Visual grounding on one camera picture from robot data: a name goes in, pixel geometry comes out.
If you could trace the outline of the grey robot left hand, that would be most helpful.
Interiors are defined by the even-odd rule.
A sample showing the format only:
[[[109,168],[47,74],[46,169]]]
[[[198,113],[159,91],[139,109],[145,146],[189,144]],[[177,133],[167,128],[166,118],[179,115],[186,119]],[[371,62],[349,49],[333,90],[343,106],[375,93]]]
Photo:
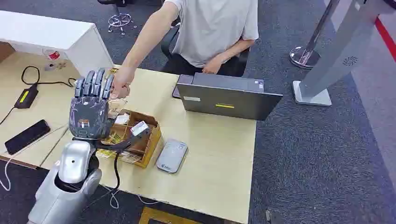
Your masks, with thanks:
[[[103,84],[106,69],[89,71],[77,80],[69,113],[69,130],[74,138],[100,140],[110,134],[114,119],[109,117],[109,98],[114,75]]]

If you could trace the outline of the person's left hand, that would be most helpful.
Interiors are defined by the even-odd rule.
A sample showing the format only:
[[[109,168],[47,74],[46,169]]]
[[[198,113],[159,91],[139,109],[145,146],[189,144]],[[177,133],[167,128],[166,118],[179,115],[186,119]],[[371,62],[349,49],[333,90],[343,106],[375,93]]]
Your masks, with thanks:
[[[225,60],[221,55],[217,55],[203,67],[202,72],[207,74],[217,74],[224,61]]]

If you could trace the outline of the person's right hand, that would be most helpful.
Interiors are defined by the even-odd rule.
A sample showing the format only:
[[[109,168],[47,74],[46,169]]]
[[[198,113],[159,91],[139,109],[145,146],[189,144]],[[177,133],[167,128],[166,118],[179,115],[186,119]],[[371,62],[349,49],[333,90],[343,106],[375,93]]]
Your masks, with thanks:
[[[121,66],[115,73],[111,99],[126,98],[130,94],[130,85],[134,79],[136,68]]]

